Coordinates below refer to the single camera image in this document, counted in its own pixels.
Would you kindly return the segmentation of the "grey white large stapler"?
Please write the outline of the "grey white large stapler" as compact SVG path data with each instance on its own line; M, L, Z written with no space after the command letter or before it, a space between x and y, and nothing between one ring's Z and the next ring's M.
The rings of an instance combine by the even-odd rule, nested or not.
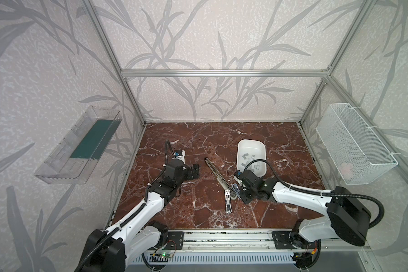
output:
M206 165L210 168L212 173L215 175L216 180L219 182L219 184L222 186L224 190L228 190L229 196L231 199L235 200L237 199L237 194L234 192L230 184L226 181L226 179L222 176L222 174L219 172L219 170L216 168L216 166L211 162L209 158L205 158L205 163Z

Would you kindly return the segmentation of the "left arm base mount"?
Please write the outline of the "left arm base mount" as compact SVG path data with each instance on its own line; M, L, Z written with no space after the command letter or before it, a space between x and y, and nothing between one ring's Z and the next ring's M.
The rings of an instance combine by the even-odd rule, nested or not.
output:
M163 250L182 250L184 244L184 232L166 231L162 233Z

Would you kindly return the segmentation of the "small white stapler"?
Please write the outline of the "small white stapler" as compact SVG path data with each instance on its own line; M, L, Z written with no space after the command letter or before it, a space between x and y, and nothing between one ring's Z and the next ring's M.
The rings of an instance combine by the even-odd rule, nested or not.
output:
M231 191L229 189L226 189L224 191L224 197L225 197L225 211L227 214L231 214L232 213Z

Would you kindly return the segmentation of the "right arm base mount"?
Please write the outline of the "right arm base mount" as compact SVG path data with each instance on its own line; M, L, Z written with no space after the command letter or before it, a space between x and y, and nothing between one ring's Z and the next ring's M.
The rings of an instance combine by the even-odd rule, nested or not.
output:
M314 250L315 242L308 242L302 238L297 232L292 231L273 231L272 240L275 249L291 249L291 250Z

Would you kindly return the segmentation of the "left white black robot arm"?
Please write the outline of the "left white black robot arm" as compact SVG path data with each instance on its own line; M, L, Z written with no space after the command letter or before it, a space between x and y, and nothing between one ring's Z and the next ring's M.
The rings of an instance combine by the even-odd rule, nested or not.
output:
M188 166L181 159L167 162L138 205L117 223L89 235L76 271L123 272L146 250L163 246L167 228L152 218L176 197L183 182L198 178L199 164Z

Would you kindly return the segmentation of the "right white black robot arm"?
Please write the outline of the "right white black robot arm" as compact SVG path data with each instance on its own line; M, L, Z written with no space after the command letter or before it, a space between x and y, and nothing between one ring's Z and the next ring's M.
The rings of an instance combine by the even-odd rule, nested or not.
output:
M384 205L376 198L352 194L344 187L319 190L289 184L278 176L263 179L250 170L235 173L240 185L239 196L245 204L255 199L302 207L321 216L302 219L291 233L296 243L339 238L362 247L368 230L378 225L384 215Z

